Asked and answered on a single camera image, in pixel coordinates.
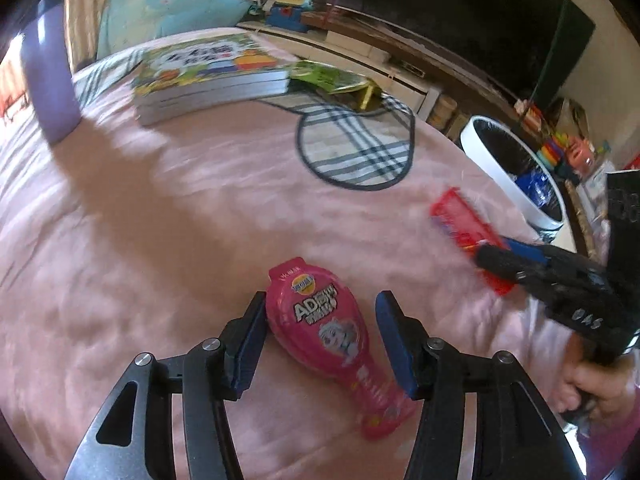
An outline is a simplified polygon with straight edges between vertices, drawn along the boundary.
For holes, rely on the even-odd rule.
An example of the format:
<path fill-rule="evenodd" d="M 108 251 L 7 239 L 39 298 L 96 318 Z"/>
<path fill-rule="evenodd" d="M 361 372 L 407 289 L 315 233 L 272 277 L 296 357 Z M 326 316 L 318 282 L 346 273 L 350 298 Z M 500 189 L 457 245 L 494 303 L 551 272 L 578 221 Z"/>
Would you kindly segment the person's right hand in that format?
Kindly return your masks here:
<path fill-rule="evenodd" d="M 582 403 L 580 394 L 589 393 L 594 405 L 587 418 L 590 434 L 622 426 L 634 410 L 636 384 L 634 357 L 621 356 L 609 366 L 585 358 L 585 347 L 577 334 L 565 347 L 558 385 L 551 396 L 552 408 L 559 414 L 575 411 Z"/>

